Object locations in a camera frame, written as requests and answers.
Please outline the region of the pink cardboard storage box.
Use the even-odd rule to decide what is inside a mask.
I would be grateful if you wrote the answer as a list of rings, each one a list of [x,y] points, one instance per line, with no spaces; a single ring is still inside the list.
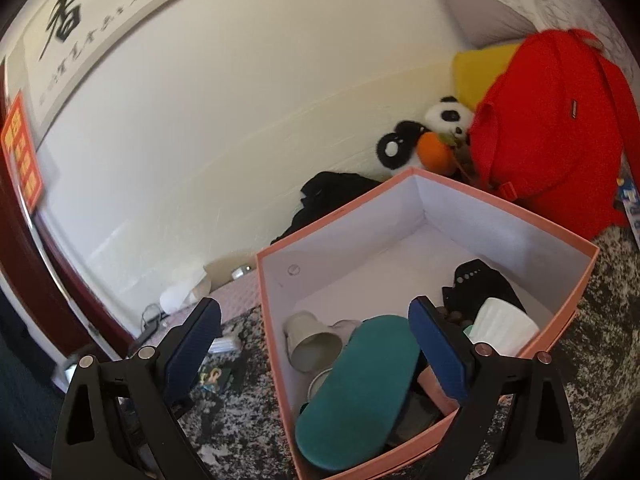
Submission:
[[[274,385],[303,479],[431,456],[461,479],[512,396],[491,479],[575,479],[550,349],[596,263],[588,240],[412,168],[257,257]]]

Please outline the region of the black clothing pile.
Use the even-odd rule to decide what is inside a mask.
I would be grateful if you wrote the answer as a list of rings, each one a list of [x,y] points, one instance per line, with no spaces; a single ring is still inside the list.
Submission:
[[[324,218],[380,184],[380,181],[351,172],[319,172],[302,186],[302,206],[294,214],[291,225],[271,244]]]

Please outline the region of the grey headboard cushion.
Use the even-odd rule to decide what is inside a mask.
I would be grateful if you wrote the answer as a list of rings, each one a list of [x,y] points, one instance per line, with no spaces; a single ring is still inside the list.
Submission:
[[[442,0],[462,35],[476,48],[533,35],[535,25],[499,0]]]

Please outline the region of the pink green refill pouch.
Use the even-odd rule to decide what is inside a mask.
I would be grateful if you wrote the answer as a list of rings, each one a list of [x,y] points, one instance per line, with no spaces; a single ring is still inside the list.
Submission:
[[[450,415],[459,408],[459,403],[446,395],[430,366],[419,374],[418,384],[444,416]]]

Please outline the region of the dark green illustrated card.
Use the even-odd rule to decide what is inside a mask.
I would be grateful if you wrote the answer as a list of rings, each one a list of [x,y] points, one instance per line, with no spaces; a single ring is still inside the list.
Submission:
[[[241,362],[229,362],[204,368],[200,373],[198,386],[212,393],[222,393],[228,390],[239,391],[245,372],[246,365]]]

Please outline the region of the white paper roll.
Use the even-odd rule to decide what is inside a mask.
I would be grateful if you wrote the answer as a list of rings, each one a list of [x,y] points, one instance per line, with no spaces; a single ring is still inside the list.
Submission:
[[[158,304],[162,311],[172,315],[194,306],[212,290],[212,280],[204,266],[197,268],[187,278],[171,285],[160,294]]]

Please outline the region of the black white patterned blanket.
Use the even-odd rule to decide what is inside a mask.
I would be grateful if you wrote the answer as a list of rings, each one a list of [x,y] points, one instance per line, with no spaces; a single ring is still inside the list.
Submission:
[[[639,394],[639,251],[627,229],[596,240],[598,255],[578,311],[548,351],[502,356],[471,344],[424,297],[410,306],[409,338],[422,344],[458,410],[436,426],[435,444],[416,457],[384,464],[381,477],[409,479],[579,479],[590,471]],[[163,354],[199,368],[217,359],[218,336],[239,336],[232,384],[211,393],[197,370],[183,374],[188,392],[165,403],[154,370]],[[234,318],[206,298],[159,346],[125,364],[128,404],[117,414],[134,454],[137,479],[297,479],[303,455],[284,428],[267,352],[262,311]]]

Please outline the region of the black router box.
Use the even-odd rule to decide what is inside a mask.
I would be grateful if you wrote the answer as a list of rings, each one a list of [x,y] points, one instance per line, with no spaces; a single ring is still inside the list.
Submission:
[[[142,330],[142,333],[128,347],[128,353],[137,352],[144,344],[157,332],[156,325],[148,325]]]

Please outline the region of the yellow pillow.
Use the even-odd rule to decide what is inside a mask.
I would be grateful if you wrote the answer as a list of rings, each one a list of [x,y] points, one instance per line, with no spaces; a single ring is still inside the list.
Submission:
[[[496,79],[506,71],[519,47],[521,43],[517,42],[458,52],[451,64],[454,96],[474,112]]]

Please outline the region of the white spray bottle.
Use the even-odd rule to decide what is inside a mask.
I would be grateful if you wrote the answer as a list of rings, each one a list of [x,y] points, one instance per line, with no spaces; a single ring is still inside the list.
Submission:
[[[242,341],[235,335],[215,338],[208,348],[209,354],[224,354],[240,352],[243,349]]]

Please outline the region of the black electronic device in box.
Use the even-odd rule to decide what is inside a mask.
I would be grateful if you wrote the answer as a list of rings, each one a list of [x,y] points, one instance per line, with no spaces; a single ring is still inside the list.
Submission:
[[[442,288],[442,302],[449,314],[459,312],[462,320],[473,321],[488,298],[496,298],[525,311],[510,282],[483,260],[460,264],[454,284]]]

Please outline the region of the white paper cup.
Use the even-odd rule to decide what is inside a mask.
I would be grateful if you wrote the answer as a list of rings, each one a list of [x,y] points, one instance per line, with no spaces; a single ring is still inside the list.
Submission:
[[[539,333],[537,324],[521,309],[488,298],[468,333],[473,344],[489,344],[500,356],[517,356]]]

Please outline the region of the teal glasses case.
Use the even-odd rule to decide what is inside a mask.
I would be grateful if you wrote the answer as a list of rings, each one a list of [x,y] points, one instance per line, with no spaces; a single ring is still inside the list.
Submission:
[[[406,318],[364,321],[298,416],[295,442],[304,459],[341,472],[377,456],[405,404],[419,353]]]

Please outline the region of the black white panda plush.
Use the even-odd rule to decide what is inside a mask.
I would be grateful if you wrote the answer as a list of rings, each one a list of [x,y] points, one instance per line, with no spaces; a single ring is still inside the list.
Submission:
[[[431,106],[422,122],[403,120],[384,134],[375,147],[381,165],[397,174],[406,167],[451,177],[471,163],[468,137],[474,113],[454,96]]]

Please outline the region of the grey paper cup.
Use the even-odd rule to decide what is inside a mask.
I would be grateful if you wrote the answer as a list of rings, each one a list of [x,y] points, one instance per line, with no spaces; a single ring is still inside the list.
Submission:
[[[340,335],[314,314],[299,311],[283,324],[288,360],[294,370],[311,373],[328,368],[343,350]]]

